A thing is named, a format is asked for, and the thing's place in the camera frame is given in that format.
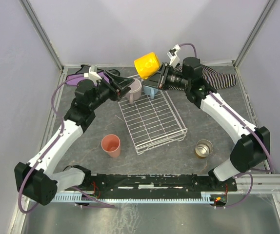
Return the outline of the light blue textured mug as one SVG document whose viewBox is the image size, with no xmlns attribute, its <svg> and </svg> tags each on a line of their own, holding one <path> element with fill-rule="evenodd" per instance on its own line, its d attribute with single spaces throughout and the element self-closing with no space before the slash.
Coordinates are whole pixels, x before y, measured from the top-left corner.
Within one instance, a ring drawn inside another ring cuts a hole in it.
<svg viewBox="0 0 280 234">
<path fill-rule="evenodd" d="M 157 94 L 159 90 L 157 88 L 149 87 L 149 86 L 143 86 L 143 92 L 150 97 L 151 99 L 154 99 L 155 95 Z"/>
</svg>

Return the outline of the lilac textured mug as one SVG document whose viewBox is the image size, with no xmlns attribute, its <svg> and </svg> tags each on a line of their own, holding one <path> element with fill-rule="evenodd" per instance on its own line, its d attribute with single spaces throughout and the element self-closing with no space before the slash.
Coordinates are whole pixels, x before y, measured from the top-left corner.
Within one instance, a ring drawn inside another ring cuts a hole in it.
<svg viewBox="0 0 280 234">
<path fill-rule="evenodd" d="M 141 97 L 142 84 L 139 80 L 135 79 L 129 86 L 130 91 L 125 95 L 131 105 Z"/>
</svg>

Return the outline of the yellow plastic cup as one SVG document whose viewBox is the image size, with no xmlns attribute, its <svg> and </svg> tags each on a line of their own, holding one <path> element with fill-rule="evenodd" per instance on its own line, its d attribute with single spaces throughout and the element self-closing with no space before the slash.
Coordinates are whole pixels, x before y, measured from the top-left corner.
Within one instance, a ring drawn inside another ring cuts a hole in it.
<svg viewBox="0 0 280 234">
<path fill-rule="evenodd" d="M 148 79 L 160 68 L 160 61 L 154 52 L 134 60 L 135 69 L 141 79 Z"/>
</svg>

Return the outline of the pink plastic cup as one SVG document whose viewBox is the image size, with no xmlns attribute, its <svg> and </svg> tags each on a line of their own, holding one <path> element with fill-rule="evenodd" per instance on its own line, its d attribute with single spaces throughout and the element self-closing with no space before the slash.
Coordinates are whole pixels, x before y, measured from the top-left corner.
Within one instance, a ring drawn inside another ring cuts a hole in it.
<svg viewBox="0 0 280 234">
<path fill-rule="evenodd" d="M 102 149 L 113 158 L 116 158 L 120 155 L 120 139 L 117 135 L 109 134 L 106 135 L 101 141 Z"/>
</svg>

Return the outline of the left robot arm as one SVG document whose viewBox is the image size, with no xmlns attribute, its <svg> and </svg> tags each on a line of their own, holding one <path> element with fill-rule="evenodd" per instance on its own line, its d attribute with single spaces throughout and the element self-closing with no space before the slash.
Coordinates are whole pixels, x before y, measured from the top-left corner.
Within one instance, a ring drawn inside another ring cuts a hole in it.
<svg viewBox="0 0 280 234">
<path fill-rule="evenodd" d="M 133 82 L 134 78 L 102 71 L 89 72 L 88 77 L 77 84 L 70 109 L 61 118 L 56 133 L 32 159 L 27 163 L 19 162 L 14 168 L 18 203 L 26 196 L 45 206 L 56 193 L 90 182 L 91 172 L 84 167 L 75 166 L 60 173 L 54 170 L 70 146 L 93 122 L 94 111 L 107 100 L 121 100 Z"/>
</svg>

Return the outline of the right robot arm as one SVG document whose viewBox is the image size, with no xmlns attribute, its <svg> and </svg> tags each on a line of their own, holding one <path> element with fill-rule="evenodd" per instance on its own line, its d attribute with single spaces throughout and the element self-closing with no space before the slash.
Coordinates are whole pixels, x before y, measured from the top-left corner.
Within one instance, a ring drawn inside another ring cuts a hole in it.
<svg viewBox="0 0 280 234">
<path fill-rule="evenodd" d="M 135 62 L 135 66 L 145 86 L 183 90 L 192 104 L 210 115 L 230 136 L 235 146 L 229 158 L 213 169 L 217 180 L 226 181 L 254 170 L 265 160 L 271 160 L 269 130 L 245 120 L 222 99 L 204 78 L 203 66 L 198 58 L 185 58 L 178 70 L 177 65 L 160 63 L 151 53 L 148 58 Z"/>
</svg>

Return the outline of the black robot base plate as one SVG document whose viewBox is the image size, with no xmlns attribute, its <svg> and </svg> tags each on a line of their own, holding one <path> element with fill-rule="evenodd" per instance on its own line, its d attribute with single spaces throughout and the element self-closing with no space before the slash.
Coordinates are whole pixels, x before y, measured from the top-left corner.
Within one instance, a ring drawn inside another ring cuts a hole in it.
<svg viewBox="0 0 280 234">
<path fill-rule="evenodd" d="M 79 185 L 83 191 L 97 192 L 105 198 L 201 198 L 202 192 L 236 192 L 233 178 L 224 182 L 214 176 L 183 175 L 119 175 L 96 174 Z"/>
</svg>

